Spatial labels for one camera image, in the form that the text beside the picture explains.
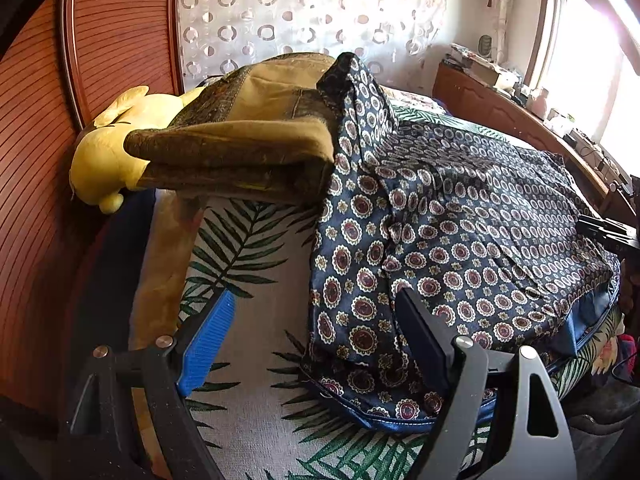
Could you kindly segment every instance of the metal bolt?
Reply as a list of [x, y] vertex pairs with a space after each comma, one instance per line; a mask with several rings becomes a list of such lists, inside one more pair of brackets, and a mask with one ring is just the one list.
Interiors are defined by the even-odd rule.
[[458, 348], [471, 348], [474, 345], [473, 340], [466, 335], [459, 335], [456, 338], [456, 346]]
[[158, 348], [169, 348], [172, 344], [174, 344], [174, 338], [170, 335], [161, 335], [156, 339], [156, 346]]
[[526, 345], [520, 347], [520, 354], [522, 354], [522, 357], [525, 359], [535, 359], [538, 356], [538, 352], [536, 352], [533, 346]]
[[96, 359], [102, 359], [109, 353], [109, 347], [105, 345], [100, 345], [94, 349], [94, 357]]

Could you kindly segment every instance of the ribbed blue pad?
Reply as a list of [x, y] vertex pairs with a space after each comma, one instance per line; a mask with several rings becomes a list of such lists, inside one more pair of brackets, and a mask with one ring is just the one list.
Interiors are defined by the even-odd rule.
[[225, 290], [182, 356], [182, 373], [176, 383], [182, 396], [188, 397], [194, 388], [204, 384], [235, 311], [234, 295]]

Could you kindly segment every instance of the plush toy head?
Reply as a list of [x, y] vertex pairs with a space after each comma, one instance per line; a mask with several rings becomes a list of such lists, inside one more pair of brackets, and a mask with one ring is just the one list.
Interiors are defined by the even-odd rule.
[[124, 151], [122, 144], [127, 134], [144, 128], [166, 128], [180, 110], [200, 95], [202, 88], [181, 97], [146, 95], [148, 90], [148, 86], [138, 86], [121, 94], [96, 117], [97, 129], [86, 134], [76, 147], [69, 184], [80, 200], [98, 205], [105, 214], [120, 208], [120, 190], [135, 190], [148, 164]]

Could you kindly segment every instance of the floral fabric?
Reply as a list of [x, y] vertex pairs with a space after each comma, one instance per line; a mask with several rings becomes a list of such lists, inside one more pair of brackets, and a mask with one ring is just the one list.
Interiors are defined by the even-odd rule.
[[442, 406], [396, 323], [400, 288], [503, 351], [528, 343], [544, 352], [588, 292], [613, 303], [618, 270], [576, 234], [587, 206], [559, 156], [399, 122], [353, 54], [318, 89], [340, 125], [311, 257], [302, 370], [348, 413], [372, 428], [416, 431]]

